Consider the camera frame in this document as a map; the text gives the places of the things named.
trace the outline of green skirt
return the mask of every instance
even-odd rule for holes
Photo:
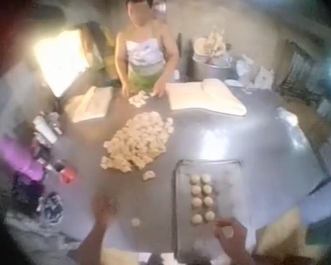
[[[143,90],[147,93],[152,92],[154,84],[157,82],[163,71],[159,71],[150,76],[140,76],[135,72],[129,72],[129,83],[134,89],[134,93],[138,93],[140,90]]]

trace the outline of stainless steel table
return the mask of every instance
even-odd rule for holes
[[[136,109],[126,99],[115,97],[107,117],[68,124],[55,154],[70,161],[78,176],[70,184],[49,179],[49,187],[58,191],[64,202],[64,218],[58,228],[83,239],[93,225],[91,199],[102,189],[118,194],[121,203],[105,246],[140,252],[173,251],[171,177],[181,159],[242,160],[252,224],[257,229],[296,205],[323,178],[306,138],[298,127],[279,118],[281,99],[275,93],[231,90],[247,107],[245,117],[196,109],[173,112],[166,97],[152,98]],[[164,118],[173,117],[175,127],[167,152],[145,168],[154,170],[157,178],[143,182],[140,171],[123,174],[101,169],[103,142],[127,119],[151,110]],[[141,220],[138,229],[130,227],[133,217]]]

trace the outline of pile of dough pieces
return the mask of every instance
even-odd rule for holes
[[[110,141],[104,143],[108,157],[102,157],[100,166],[124,173],[131,172],[132,165],[143,169],[146,164],[166,152],[166,143],[173,132],[172,118],[163,122],[157,112],[138,114],[128,120],[126,126],[118,130]]]
[[[149,97],[154,97],[155,93],[151,92],[148,96],[145,91],[141,90],[138,94],[129,98],[129,103],[134,105],[136,108],[140,108],[146,104],[146,99]]]
[[[204,214],[204,218],[206,222],[213,221],[216,217],[215,213],[211,210],[213,206],[213,199],[211,197],[212,187],[211,176],[209,174],[203,174],[201,177],[199,175],[191,175],[191,195],[193,199],[191,204],[193,209],[199,209],[202,206],[206,208],[206,213]],[[200,225],[203,223],[204,218],[201,214],[194,214],[191,218],[191,222],[193,225]]]

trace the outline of baking tray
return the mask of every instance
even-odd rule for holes
[[[194,210],[191,207],[192,174],[209,174],[214,204],[211,208],[216,218],[236,217],[249,222],[244,186],[241,175],[242,162],[181,160],[173,175],[173,227],[175,256],[180,263],[191,263],[200,259],[212,260],[223,253],[218,240],[213,235],[213,223],[193,226],[191,217],[199,213],[204,217],[206,208]]]

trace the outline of table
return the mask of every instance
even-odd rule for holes
[[[115,96],[105,118],[67,124],[55,145],[55,156],[78,171],[70,184],[51,177],[48,185],[63,199],[62,232],[84,239],[93,225],[90,202],[97,189],[120,197],[120,214],[109,228],[104,246],[138,252],[172,252],[172,171],[181,159],[243,161],[243,179],[252,225],[259,229],[296,205],[323,179],[323,172],[302,131],[279,117],[281,98],[271,91],[247,93],[230,88],[247,107],[244,117],[204,110],[169,109],[167,97],[151,98],[136,109]],[[140,112],[155,110],[174,119],[167,152],[143,171],[123,174],[100,168],[105,140]],[[157,178],[143,182],[145,170]],[[130,220],[141,220],[132,229]]]

